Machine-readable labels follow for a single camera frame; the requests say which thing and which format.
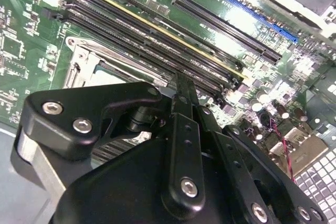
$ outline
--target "black linkage arm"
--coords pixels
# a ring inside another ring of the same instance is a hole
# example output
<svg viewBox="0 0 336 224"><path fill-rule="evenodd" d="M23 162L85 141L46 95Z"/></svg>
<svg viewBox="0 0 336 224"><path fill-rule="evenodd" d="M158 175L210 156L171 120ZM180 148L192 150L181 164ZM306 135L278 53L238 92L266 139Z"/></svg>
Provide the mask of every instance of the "black linkage arm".
<svg viewBox="0 0 336 224"><path fill-rule="evenodd" d="M151 139L92 169L95 147L142 131ZM53 224L327 223L242 130L219 128L182 74L172 97L145 82L30 95L12 163L50 192Z"/></svg>

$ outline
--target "green circuit board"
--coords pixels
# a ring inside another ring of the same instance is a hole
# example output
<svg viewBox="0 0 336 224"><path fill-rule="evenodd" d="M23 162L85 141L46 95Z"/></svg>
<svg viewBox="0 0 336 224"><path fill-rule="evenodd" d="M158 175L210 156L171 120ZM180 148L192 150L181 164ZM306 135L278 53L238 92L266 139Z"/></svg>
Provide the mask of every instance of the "green circuit board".
<svg viewBox="0 0 336 224"><path fill-rule="evenodd" d="M258 90L265 89L271 92L272 98L291 108L297 103L296 97L330 67L330 59L336 58L333 44L328 39L306 31L261 0L241 1L252 5L268 20L295 35L298 43L292 43L225 0L194 1L279 53L282 59L275 66L180 11L172 5L172 0L137 1L243 62L246 68L242 74L253 80L242 95L247 100L253 98ZM73 24L41 16L43 7L60 9L50 6L50 0L0 0L0 7L0 121L17 127L23 101L28 94L64 86L72 56L65 43L67 37L96 38L90 31ZM134 6L125 5L124 8L148 19L146 13ZM176 34L164 24L159 26ZM104 41L104 44L113 48L108 41ZM254 86L255 80L260 84ZM234 96L228 96L228 102L235 110L233 114L223 113L207 96L202 97L202 102L210 104L220 125L236 123L243 115L253 117L249 105L238 103Z"/></svg>

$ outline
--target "silver screw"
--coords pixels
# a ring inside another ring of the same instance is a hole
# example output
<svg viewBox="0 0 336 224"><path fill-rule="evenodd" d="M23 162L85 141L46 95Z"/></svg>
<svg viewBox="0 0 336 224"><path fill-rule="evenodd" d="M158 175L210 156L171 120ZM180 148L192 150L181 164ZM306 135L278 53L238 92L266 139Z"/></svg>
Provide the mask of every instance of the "silver screw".
<svg viewBox="0 0 336 224"><path fill-rule="evenodd" d="M152 95L157 95L157 94L158 94L158 93L157 93L157 90L154 89L154 88L149 88L147 91L148 91L150 94L152 94Z"/></svg>
<svg viewBox="0 0 336 224"><path fill-rule="evenodd" d="M310 220L310 215L309 213L303 208L303 207L298 207L298 211L301 214L301 216L305 219L305 220Z"/></svg>
<svg viewBox="0 0 336 224"><path fill-rule="evenodd" d="M236 129L236 128L233 128L232 131L233 131L233 133L235 133L236 135L239 135L239 134L240 134L240 133L239 133L239 130Z"/></svg>
<svg viewBox="0 0 336 224"><path fill-rule="evenodd" d="M187 196L191 198L195 198L198 193L197 186L188 178L185 178L181 181L181 189Z"/></svg>
<svg viewBox="0 0 336 224"><path fill-rule="evenodd" d="M57 102L46 102L42 105L42 109L49 115L59 115L63 111L62 105Z"/></svg>
<svg viewBox="0 0 336 224"><path fill-rule="evenodd" d="M311 212L313 213L313 215L320 221L323 220L322 216L319 214L319 212L317 212L315 209L310 208Z"/></svg>
<svg viewBox="0 0 336 224"><path fill-rule="evenodd" d="M76 119L72 127L79 133L87 134L92 130L92 124L86 119Z"/></svg>
<svg viewBox="0 0 336 224"><path fill-rule="evenodd" d="M251 208L252 208L253 214L258 218L258 220L261 223L267 222L267 214L259 204L253 203Z"/></svg>
<svg viewBox="0 0 336 224"><path fill-rule="evenodd" d="M202 110L203 110L204 113L207 114L207 115L210 115L210 114L211 114L210 110L209 110L208 108L206 108L206 107L202 107Z"/></svg>
<svg viewBox="0 0 336 224"><path fill-rule="evenodd" d="M180 95L179 97L180 97L180 101L181 101L181 102L183 102L183 103L185 103L185 104L187 104L187 103L188 103L188 101L187 101L187 98L186 98L186 97L184 97L184 96L182 96L182 95Z"/></svg>

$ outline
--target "electrolytic capacitor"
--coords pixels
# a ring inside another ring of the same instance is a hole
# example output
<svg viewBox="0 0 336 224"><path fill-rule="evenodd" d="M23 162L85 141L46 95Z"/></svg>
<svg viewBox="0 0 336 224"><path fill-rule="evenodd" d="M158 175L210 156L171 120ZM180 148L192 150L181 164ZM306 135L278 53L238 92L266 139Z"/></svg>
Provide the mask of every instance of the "electrolytic capacitor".
<svg viewBox="0 0 336 224"><path fill-rule="evenodd" d="M294 114L295 114L296 118L299 119L301 122L308 121L308 117L302 109L300 109L300 108L294 109Z"/></svg>
<svg viewBox="0 0 336 224"><path fill-rule="evenodd" d="M263 105L257 99L252 99L250 101L250 106L254 112L262 110L263 107Z"/></svg>
<svg viewBox="0 0 336 224"><path fill-rule="evenodd" d="M260 129L257 126L253 126L253 135L254 135L256 140L262 140L263 139L263 135L262 135Z"/></svg>
<svg viewBox="0 0 336 224"><path fill-rule="evenodd" d="M260 90L257 93L257 99L261 103L269 103L271 101L269 95L266 93L265 90Z"/></svg>
<svg viewBox="0 0 336 224"><path fill-rule="evenodd" d="M289 113L282 104L277 104L276 109L282 119L287 119L289 117Z"/></svg>

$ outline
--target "ram slot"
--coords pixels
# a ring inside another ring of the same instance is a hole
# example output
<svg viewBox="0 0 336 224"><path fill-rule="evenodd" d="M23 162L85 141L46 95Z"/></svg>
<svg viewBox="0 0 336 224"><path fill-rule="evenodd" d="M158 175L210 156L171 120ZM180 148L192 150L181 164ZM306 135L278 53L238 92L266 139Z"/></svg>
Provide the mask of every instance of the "ram slot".
<svg viewBox="0 0 336 224"><path fill-rule="evenodd" d="M92 6L103 9L109 14L117 17L116 19L120 20L125 25L128 25L129 27L134 27L144 34L150 34L151 37L153 37L155 40L169 46L172 54L176 54L176 51L179 51L180 53L177 54L178 57L182 57L182 55L187 55L189 57L189 63L195 66L199 66L199 68L206 70L207 72L215 75L217 78L220 78L223 81L230 83L232 74L229 71L217 65L213 61L207 60L196 52L193 52L192 50L186 48L185 46L181 45L177 41L166 36L165 34L153 30L152 27L148 26L147 24L144 24L139 20L134 19L132 16L123 13L118 8L108 5L102 0L82 0L82 2L90 3Z"/></svg>
<svg viewBox="0 0 336 224"><path fill-rule="evenodd" d="M269 62L270 64L276 65L282 58L282 56L274 50L230 25L228 22L222 18L219 18L193 0L173 0L172 5L174 5L179 10L188 13L190 16L216 31L217 33L239 44L247 51L258 55L261 59Z"/></svg>
<svg viewBox="0 0 336 224"><path fill-rule="evenodd" d="M190 32L189 30L185 29L184 27L180 26L179 24L171 21L170 19L166 18L165 16L153 11L148 6L142 4L141 2L138 2L137 0L122 0L126 2L128 5L133 5L136 8L139 8L141 11L146 12L155 22L162 23L163 26L166 24L170 27L172 27L175 31L180 33L184 37L185 40L193 43L195 46L202 48L203 50L206 50L209 54L215 55L218 59L222 60L224 63L226 63L228 66L232 67L232 65L236 65L232 68L242 69L245 65L237 60L232 55L226 53L222 49L214 46L213 44L209 43L208 41L204 40L200 36Z"/></svg>
<svg viewBox="0 0 336 224"><path fill-rule="evenodd" d="M181 67L180 64L166 60L162 56L166 56L161 51L148 49L143 41L134 41L132 38L125 36L123 32L110 30L107 28L106 23L99 24L95 22L93 16L89 18L85 15L80 14L76 10L69 10L63 22L70 22L82 29L91 32L93 35L104 39L105 41L112 42L114 45L118 46L125 52L139 57L140 60L147 62L157 68L165 69L173 75L176 71L182 72L193 80L195 80L197 87L200 91L213 96L216 92L220 90L218 83L214 83L208 79L202 77L198 71L193 69L185 69Z"/></svg>
<svg viewBox="0 0 336 224"><path fill-rule="evenodd" d="M179 54L178 51L170 50L170 48L165 47L165 44L162 42L153 41L149 36L146 36L145 30L139 30L141 27L134 29L132 26L126 26L125 24L120 23L107 15L104 15L104 13L99 12L96 9L90 8L87 5L82 6L80 3L73 4L72 9L81 13L82 15L85 15L86 17L94 19L100 24L104 24L106 28L109 28L114 33L119 33L122 28L122 34L124 34L124 36L127 35L129 39L137 41L137 43L143 43L147 48L156 52L157 54L165 55L165 59L169 61L176 61L178 65L181 66L181 68L190 69L190 67L193 67L193 71L206 77L212 83L220 84L221 82L225 81L223 79L214 77L210 72L207 72L199 66L191 65L190 61L181 57L181 54Z"/></svg>

